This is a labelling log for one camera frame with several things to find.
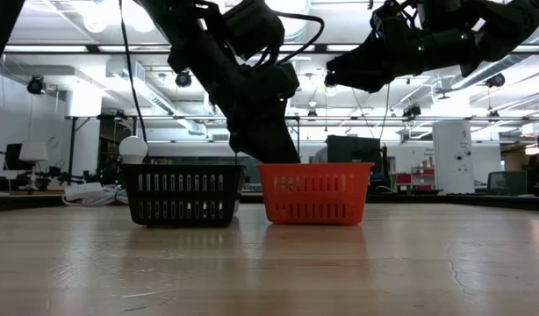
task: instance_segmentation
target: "computer screen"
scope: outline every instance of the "computer screen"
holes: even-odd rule
[[[381,141],[362,137],[328,136],[328,162],[373,162],[373,175],[383,174]]]
[[[31,170],[33,167],[32,162],[22,162],[20,157],[20,151],[22,150],[22,144],[8,144],[6,146],[6,161],[5,169],[7,170]]]

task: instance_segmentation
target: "black basket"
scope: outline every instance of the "black basket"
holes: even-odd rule
[[[228,226],[238,210],[245,168],[123,165],[129,209],[140,225]]]

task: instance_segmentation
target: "wooden table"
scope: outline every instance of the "wooden table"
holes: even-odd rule
[[[0,316],[539,315],[539,212],[369,205],[361,226],[146,229],[0,212]]]

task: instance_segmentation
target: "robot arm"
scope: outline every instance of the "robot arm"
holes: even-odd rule
[[[416,14],[410,16],[405,8]],[[420,16],[421,28],[415,26]],[[477,32],[472,28],[483,19]],[[461,66],[463,76],[481,61],[498,61],[539,26],[539,0],[386,0],[373,12],[365,42],[327,64],[328,85],[341,84],[369,93],[401,75]]]
[[[190,69],[227,118],[230,146],[265,163],[299,162],[284,122],[299,86],[290,63],[277,62],[284,27],[263,0],[244,0],[221,15],[203,0],[135,0],[172,45],[169,65]],[[204,30],[199,22],[203,19]],[[240,65],[266,48],[269,60]]]

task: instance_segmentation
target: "orange basket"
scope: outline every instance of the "orange basket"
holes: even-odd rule
[[[357,225],[373,163],[263,164],[263,201],[276,224]]]

